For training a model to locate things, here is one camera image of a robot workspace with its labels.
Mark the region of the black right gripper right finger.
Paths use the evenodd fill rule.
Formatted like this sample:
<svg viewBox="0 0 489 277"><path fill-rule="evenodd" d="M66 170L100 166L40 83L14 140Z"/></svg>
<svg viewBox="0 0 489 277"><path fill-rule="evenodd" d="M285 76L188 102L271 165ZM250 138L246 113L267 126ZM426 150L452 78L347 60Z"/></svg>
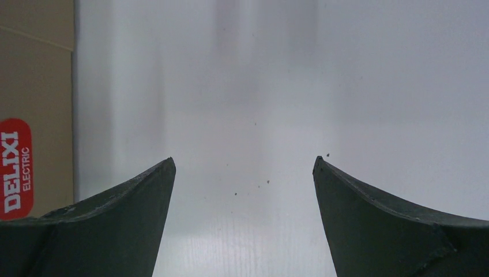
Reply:
<svg viewBox="0 0 489 277"><path fill-rule="evenodd" d="M313 178L338 276L487 276L488 222L362 182L318 156Z"/></svg>

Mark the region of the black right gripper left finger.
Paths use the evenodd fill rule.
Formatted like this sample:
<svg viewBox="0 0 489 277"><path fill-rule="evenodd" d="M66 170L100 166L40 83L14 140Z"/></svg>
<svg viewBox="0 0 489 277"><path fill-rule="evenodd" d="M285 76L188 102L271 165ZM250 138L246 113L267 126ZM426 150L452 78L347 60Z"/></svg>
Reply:
<svg viewBox="0 0 489 277"><path fill-rule="evenodd" d="M1 275L152 276L175 176L168 158L39 218L1 222Z"/></svg>

